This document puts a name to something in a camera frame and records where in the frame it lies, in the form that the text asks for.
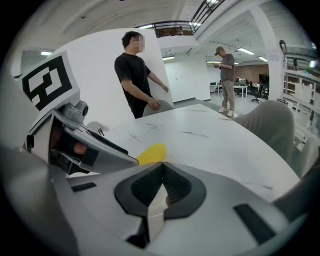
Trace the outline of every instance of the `baseball cap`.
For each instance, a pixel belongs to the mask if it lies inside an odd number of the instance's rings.
[[[216,56],[220,50],[224,50],[224,48],[221,47],[221,46],[218,46],[218,47],[215,49],[215,54],[214,54],[214,55]]]

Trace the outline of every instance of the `shelf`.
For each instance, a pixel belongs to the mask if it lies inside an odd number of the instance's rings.
[[[296,70],[284,69],[284,73],[288,74],[290,77],[303,78],[303,80],[311,81],[311,83],[320,84],[319,77],[316,77],[312,74],[303,73],[301,70],[296,71]]]
[[[291,100],[293,102],[297,102],[297,103],[307,107],[308,109],[313,110],[317,114],[320,114],[320,108],[318,108],[318,107],[316,107],[314,105],[311,105],[310,103],[307,103],[307,102],[305,102],[305,101],[303,101],[301,99],[298,99],[298,98],[296,98],[294,96],[291,96],[291,95],[288,95],[288,94],[285,94],[285,93],[282,94],[282,97],[286,98],[286,99],[289,99],[289,100]]]

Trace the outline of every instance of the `table surface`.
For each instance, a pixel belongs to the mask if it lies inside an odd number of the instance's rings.
[[[232,178],[268,202],[299,182],[290,166],[260,138],[201,104],[120,124],[105,137],[132,157],[163,143],[165,161]]]

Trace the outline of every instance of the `khaki pants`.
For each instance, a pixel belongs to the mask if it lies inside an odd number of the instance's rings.
[[[228,101],[230,105],[230,110],[235,111],[235,91],[234,91],[234,82],[226,80],[222,82],[222,107],[225,109],[228,108]]]

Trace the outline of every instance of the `ceiling light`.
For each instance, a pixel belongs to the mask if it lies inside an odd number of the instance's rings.
[[[310,64],[309,64],[309,67],[310,68],[314,68],[315,66],[316,66],[316,61],[315,60],[311,60]]]
[[[268,62],[264,57],[259,57],[260,60],[263,60],[264,62]]]
[[[194,26],[201,26],[201,23],[191,23],[191,22],[189,22],[190,26],[191,26],[191,24],[194,25]]]
[[[172,60],[172,59],[174,59],[175,58],[175,56],[170,56],[170,57],[164,57],[164,58],[162,58],[164,61],[166,61],[166,60]]]
[[[49,51],[42,51],[40,54],[41,54],[41,55],[48,56],[48,55],[51,55],[51,54],[52,54],[52,52],[49,52]]]
[[[141,29],[141,30],[143,30],[143,29],[150,29],[150,28],[153,28],[154,27],[154,25],[145,25],[145,26],[140,26],[140,27],[138,27],[138,29]]]
[[[250,55],[254,55],[254,53],[252,51],[249,51],[249,50],[246,50],[246,49],[243,49],[243,48],[239,48],[238,50],[241,51],[241,52],[250,54]]]

